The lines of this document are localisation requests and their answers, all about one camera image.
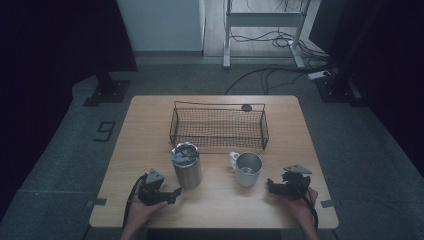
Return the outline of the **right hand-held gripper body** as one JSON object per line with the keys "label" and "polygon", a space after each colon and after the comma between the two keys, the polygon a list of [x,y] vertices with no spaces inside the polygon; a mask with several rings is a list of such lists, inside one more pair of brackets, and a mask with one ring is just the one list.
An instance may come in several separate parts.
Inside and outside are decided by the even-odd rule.
{"label": "right hand-held gripper body", "polygon": [[284,184],[284,194],[295,199],[301,198],[307,192],[311,183],[312,172],[301,165],[284,167],[282,175]]}

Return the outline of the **person's right hand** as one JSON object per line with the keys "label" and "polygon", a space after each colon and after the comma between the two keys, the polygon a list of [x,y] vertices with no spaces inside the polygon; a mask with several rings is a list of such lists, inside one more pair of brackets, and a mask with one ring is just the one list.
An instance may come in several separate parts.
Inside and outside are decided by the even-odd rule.
{"label": "person's right hand", "polygon": [[[318,192],[309,188],[304,197],[315,206]],[[293,200],[290,197],[283,197],[282,202],[289,209],[289,212],[302,228],[314,229],[314,217],[308,204],[301,198]]]}

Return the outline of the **stainless steel tumbler with lid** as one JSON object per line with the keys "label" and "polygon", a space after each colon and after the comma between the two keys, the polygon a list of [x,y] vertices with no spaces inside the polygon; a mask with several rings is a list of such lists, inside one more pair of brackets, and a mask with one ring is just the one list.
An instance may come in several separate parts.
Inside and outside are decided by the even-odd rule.
{"label": "stainless steel tumbler with lid", "polygon": [[179,184],[185,189],[194,189],[202,181],[200,153],[190,142],[177,144],[171,151],[171,162]]}

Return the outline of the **white power strip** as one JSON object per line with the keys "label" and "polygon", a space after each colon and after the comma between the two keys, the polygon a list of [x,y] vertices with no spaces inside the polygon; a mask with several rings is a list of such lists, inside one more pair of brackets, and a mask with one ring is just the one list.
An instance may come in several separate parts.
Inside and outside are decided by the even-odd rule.
{"label": "white power strip", "polygon": [[319,71],[319,72],[314,72],[314,73],[308,74],[308,79],[309,80],[316,80],[316,79],[329,77],[329,76],[331,76],[331,73],[329,71],[325,70],[325,71]]}

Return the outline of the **white metal desk frame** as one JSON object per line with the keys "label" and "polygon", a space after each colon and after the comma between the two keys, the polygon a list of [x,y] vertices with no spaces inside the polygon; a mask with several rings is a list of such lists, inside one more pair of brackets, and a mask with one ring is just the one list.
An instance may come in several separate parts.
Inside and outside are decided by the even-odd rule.
{"label": "white metal desk frame", "polygon": [[225,0],[225,40],[223,45],[223,67],[231,66],[230,33],[233,27],[294,27],[296,32],[288,41],[289,50],[298,68],[304,68],[305,64],[299,48],[300,35],[307,17],[311,0],[304,0],[301,10],[298,12],[233,12],[232,0]]}

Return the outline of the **white cabinet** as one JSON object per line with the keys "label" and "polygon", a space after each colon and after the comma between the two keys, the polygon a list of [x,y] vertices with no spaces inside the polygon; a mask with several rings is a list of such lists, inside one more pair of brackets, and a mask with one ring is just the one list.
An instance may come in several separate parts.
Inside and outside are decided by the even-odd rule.
{"label": "white cabinet", "polygon": [[117,0],[135,52],[202,52],[205,0]]}

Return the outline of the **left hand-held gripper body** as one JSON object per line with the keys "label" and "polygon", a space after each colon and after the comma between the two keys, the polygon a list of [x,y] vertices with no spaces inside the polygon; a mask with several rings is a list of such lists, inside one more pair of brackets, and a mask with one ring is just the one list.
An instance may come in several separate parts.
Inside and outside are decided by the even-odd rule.
{"label": "left hand-held gripper body", "polygon": [[141,176],[142,183],[138,190],[138,198],[147,206],[163,202],[171,196],[172,192],[161,192],[160,187],[165,177],[156,169],[152,168]]}

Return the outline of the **white mug with steel interior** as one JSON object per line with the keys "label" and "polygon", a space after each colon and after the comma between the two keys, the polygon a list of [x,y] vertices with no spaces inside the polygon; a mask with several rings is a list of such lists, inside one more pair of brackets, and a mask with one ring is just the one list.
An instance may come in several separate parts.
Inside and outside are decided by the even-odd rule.
{"label": "white mug with steel interior", "polygon": [[244,187],[253,186],[262,170],[262,159],[252,152],[230,152],[229,161],[235,171],[236,182]]}

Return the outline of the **person's left hand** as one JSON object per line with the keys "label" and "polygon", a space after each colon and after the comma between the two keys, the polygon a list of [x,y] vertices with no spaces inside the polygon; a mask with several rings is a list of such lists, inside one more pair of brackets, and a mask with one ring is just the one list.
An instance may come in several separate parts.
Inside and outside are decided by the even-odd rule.
{"label": "person's left hand", "polygon": [[147,206],[137,196],[133,196],[130,200],[130,207],[127,213],[126,223],[127,229],[140,229],[155,212],[163,209],[168,205],[167,201]]}

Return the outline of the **dark curtain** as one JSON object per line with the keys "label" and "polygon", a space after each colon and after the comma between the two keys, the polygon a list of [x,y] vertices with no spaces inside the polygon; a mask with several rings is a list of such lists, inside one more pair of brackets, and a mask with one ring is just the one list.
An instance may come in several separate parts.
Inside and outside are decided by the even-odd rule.
{"label": "dark curtain", "polygon": [[117,0],[0,0],[0,218],[60,125],[73,86],[136,68]]}
{"label": "dark curtain", "polygon": [[424,0],[321,0],[309,39],[424,176]]}

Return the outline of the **black wire mesh basket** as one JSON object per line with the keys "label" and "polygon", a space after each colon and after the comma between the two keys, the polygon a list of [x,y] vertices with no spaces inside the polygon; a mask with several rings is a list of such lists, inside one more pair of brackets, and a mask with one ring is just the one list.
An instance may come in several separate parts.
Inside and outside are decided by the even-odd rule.
{"label": "black wire mesh basket", "polygon": [[[252,111],[244,112],[243,104]],[[264,103],[198,103],[175,101],[170,143],[197,147],[241,147],[265,150],[269,133]]]}

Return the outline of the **black stand base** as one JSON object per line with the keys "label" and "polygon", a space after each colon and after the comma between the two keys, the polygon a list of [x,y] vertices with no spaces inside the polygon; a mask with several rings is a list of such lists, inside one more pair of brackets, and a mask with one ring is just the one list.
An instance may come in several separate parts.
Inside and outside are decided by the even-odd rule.
{"label": "black stand base", "polygon": [[84,107],[97,107],[102,103],[122,103],[131,84],[130,80],[113,80],[108,72],[95,75],[98,85],[87,98]]}
{"label": "black stand base", "polygon": [[325,103],[348,103],[353,107],[367,107],[363,94],[355,81],[339,81],[330,77],[317,79],[315,85]]}

